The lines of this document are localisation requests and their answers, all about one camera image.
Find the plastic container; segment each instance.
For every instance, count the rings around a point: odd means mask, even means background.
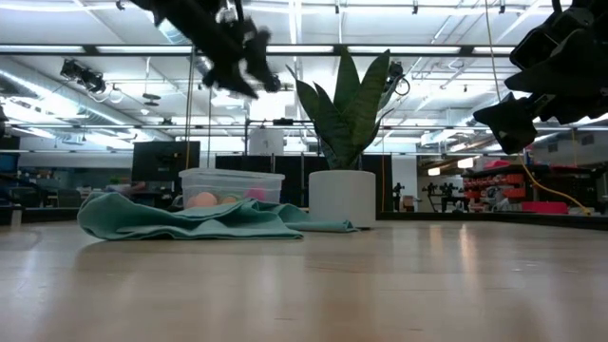
[[[247,171],[194,168],[180,172],[183,202],[209,192],[219,201],[222,198],[254,198],[279,203],[284,175]]]

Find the teal cloth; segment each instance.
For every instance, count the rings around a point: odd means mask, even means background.
[[[312,222],[291,204],[243,199],[178,213],[136,204],[117,193],[91,194],[78,213],[81,228],[106,240],[302,238],[301,232],[349,233],[348,221]]]

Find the potted plant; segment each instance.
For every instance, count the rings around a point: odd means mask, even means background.
[[[375,175],[356,170],[363,151],[373,142],[380,121],[380,109],[387,105],[398,82],[385,91],[389,75],[390,51],[378,56],[363,81],[348,50],[341,50],[340,67],[333,101],[319,85],[314,87],[295,78],[297,96],[314,123],[314,131],[330,166],[330,171],[309,177],[309,205],[312,219],[348,219],[356,227],[375,222]]]

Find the ceiling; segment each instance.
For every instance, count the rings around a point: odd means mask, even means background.
[[[245,12],[259,27],[270,30],[272,44],[488,44],[484,0],[419,0],[417,3],[416,15],[411,13],[413,1],[409,0],[252,0]],[[502,1],[490,0],[489,3],[494,11],[489,16],[494,43],[508,46],[517,45],[529,30],[542,23],[551,8],[550,0],[506,0],[507,11],[499,14],[496,7]],[[341,8],[340,14],[335,13],[336,4]],[[171,44],[166,34],[153,26],[148,13],[128,6],[131,5],[128,3],[124,11],[117,10],[114,5],[115,0],[5,0],[0,4],[0,44]],[[78,104],[96,105],[99,109],[96,113],[125,115],[129,124],[158,124],[163,119],[183,124],[190,67],[186,58],[153,57],[146,74],[145,57],[79,57],[78,62],[102,72],[108,82],[108,91],[96,95],[95,103],[78,85],[62,84],[65,80],[59,73],[64,57],[2,58],[9,58],[31,72],[13,76],[34,83],[45,80],[48,85],[56,82],[61,87],[58,95],[65,94],[62,96],[75,101],[73,94],[78,94],[77,98],[82,98]],[[371,60],[355,57],[361,74]],[[496,99],[489,58],[403,57],[395,60],[402,62],[405,70],[411,68],[407,76],[411,92],[406,98],[393,97],[389,106],[396,110],[387,118],[388,125],[462,124],[470,119],[474,108],[491,105]],[[299,61],[304,81],[317,82],[333,93],[337,58],[300,57]],[[282,82],[292,82],[284,67],[294,64],[292,57],[269,57],[269,64]],[[506,91],[501,80],[518,70],[506,58],[497,59],[496,68],[500,91]],[[198,89],[200,76],[196,74],[196,77],[192,92],[195,124],[209,121],[212,124],[244,124],[246,115],[254,120],[297,118],[293,92],[261,94],[259,101],[245,106],[216,105],[210,99],[221,94],[206,88]],[[110,94],[109,89],[113,86],[121,91]],[[160,95],[159,106],[144,105],[144,92]],[[149,113],[143,115],[142,109]],[[79,132],[69,130],[64,133],[80,136]],[[206,130],[193,132],[194,135],[208,133]],[[238,137],[243,135],[243,129],[214,129],[211,133],[213,136]],[[425,133],[425,130],[396,131],[385,139],[385,143],[403,137],[421,137]],[[161,136],[155,138],[174,139],[183,135],[183,130],[163,130]],[[447,141],[456,144],[480,139],[483,135],[486,135],[484,131],[458,134],[449,136]]]

